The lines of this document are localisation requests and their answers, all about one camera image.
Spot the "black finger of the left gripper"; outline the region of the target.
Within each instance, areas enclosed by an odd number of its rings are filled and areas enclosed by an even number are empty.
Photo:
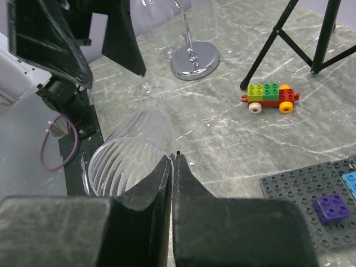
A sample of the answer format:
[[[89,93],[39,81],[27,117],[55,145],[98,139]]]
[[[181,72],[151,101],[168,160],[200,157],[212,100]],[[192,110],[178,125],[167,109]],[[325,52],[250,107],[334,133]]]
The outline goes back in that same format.
[[[59,1],[7,1],[8,50],[23,62],[92,87],[88,63]]]
[[[102,54],[143,77],[146,66],[132,25],[130,1],[108,1],[106,8],[108,20]]]

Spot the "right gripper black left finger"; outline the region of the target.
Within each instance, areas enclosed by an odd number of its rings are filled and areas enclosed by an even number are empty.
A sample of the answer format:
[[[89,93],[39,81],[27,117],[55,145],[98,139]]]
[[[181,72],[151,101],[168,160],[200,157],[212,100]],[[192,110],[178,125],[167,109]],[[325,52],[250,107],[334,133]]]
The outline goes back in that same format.
[[[1,201],[2,266],[166,266],[172,162],[118,197]]]

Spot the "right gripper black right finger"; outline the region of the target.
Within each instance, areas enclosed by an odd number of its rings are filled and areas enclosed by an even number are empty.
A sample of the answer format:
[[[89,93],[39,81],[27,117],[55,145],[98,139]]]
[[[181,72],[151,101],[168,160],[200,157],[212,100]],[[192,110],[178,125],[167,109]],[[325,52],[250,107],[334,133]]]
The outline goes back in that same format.
[[[173,252],[177,266],[317,266],[306,223],[285,200],[218,198],[174,163]]]

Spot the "clear wine glass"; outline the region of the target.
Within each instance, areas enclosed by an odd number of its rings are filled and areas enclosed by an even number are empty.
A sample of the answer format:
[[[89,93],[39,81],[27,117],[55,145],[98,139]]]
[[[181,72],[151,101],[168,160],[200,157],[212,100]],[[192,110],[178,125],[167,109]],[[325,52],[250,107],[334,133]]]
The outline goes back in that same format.
[[[137,33],[148,46],[171,59],[175,49],[174,12],[168,1],[138,1],[135,7]]]

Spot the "clear flute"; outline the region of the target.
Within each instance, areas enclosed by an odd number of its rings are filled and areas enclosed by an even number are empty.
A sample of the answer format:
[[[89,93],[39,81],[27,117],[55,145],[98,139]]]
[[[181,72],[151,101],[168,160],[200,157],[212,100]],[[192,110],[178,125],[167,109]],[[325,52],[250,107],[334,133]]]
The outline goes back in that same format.
[[[174,150],[174,129],[164,98],[159,97],[120,124],[94,152],[88,164],[89,185],[97,196],[120,196]]]

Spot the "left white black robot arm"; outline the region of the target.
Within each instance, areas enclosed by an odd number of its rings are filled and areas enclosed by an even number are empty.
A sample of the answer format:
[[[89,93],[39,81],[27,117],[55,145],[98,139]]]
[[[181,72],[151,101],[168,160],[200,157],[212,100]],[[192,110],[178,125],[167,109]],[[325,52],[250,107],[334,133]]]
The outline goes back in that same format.
[[[102,54],[138,76],[146,66],[136,42],[129,1],[2,1],[1,104],[36,93],[72,122],[88,105],[79,88],[93,74],[81,50],[90,46],[93,14],[107,16]]]

